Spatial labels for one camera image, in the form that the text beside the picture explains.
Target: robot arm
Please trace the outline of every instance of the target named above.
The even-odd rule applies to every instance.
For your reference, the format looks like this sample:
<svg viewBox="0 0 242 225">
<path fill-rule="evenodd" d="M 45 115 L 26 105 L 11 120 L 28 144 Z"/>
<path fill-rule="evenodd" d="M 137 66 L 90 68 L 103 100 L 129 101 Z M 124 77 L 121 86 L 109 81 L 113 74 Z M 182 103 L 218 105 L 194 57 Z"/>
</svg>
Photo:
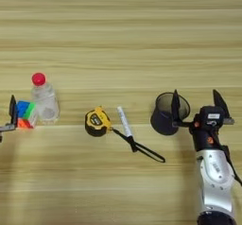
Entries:
<svg viewBox="0 0 242 225">
<path fill-rule="evenodd" d="M 180 101 L 177 91 L 172 100 L 173 125 L 187 127 L 193 136 L 197 152 L 199 173 L 198 225 L 236 225 L 231 189 L 234 180 L 241 185 L 229 150 L 220 144 L 218 131 L 224 124 L 232 125 L 228 107 L 221 95 L 214 90 L 215 106 L 204 106 L 191 123 L 179 118 Z"/>
<path fill-rule="evenodd" d="M 16 130 L 18 125 L 18 111 L 14 95 L 11 97 L 9 105 L 9 115 L 11 117 L 10 123 L 7 123 L 5 126 L 0 127 L 0 143 L 3 141 L 2 133 L 5 131 Z"/>
</svg>

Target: red bottle cap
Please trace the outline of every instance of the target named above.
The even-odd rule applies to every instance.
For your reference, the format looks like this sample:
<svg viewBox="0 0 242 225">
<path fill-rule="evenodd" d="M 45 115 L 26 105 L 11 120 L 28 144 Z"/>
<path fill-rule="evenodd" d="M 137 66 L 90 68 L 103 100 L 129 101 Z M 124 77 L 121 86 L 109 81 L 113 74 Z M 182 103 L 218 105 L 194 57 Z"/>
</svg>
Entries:
<svg viewBox="0 0 242 225">
<path fill-rule="evenodd" d="M 42 73 L 36 73 L 32 76 L 34 85 L 41 86 L 45 84 L 45 75 Z"/>
</svg>

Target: colorful toy blocks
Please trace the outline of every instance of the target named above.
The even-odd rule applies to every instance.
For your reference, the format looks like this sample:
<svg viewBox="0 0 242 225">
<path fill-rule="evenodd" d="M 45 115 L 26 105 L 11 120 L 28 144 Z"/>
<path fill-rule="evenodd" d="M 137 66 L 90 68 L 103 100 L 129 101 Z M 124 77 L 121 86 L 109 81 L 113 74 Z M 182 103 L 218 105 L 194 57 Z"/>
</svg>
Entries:
<svg viewBox="0 0 242 225">
<path fill-rule="evenodd" d="M 33 102 L 19 101 L 18 109 L 18 128 L 33 129 L 36 126 L 38 113 L 36 104 Z"/>
</svg>

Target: yellow tape measure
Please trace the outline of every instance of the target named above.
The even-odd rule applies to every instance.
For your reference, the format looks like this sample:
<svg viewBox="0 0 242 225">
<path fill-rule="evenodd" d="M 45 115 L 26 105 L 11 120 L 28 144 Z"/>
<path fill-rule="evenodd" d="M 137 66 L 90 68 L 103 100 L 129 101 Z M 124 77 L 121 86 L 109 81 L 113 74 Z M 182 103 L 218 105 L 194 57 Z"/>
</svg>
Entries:
<svg viewBox="0 0 242 225">
<path fill-rule="evenodd" d="M 101 107 L 97 107 L 86 114 L 85 129 L 94 137 L 103 136 L 111 129 L 110 118 Z"/>
</svg>

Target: tape measure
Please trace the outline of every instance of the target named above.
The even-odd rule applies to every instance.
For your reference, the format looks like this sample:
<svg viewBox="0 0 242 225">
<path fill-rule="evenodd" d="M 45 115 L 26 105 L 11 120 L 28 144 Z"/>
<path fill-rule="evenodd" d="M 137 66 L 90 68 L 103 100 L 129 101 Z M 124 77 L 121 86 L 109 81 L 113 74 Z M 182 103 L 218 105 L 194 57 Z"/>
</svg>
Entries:
<svg viewBox="0 0 242 225">
<path fill-rule="evenodd" d="M 103 111 L 102 107 L 97 107 L 94 110 L 87 112 L 85 116 L 86 131 L 94 137 L 101 137 L 109 130 L 112 130 L 115 134 L 120 136 L 130 145 L 132 152 L 139 151 L 157 162 L 165 163 L 165 158 L 162 155 L 134 141 L 128 120 L 122 107 L 118 107 L 117 111 L 124 126 L 126 135 L 121 133 L 119 130 L 112 128 L 110 118 Z"/>
<path fill-rule="evenodd" d="M 85 116 L 85 129 L 94 137 L 101 137 L 111 129 L 111 121 L 102 107 L 96 107 Z"/>
</svg>

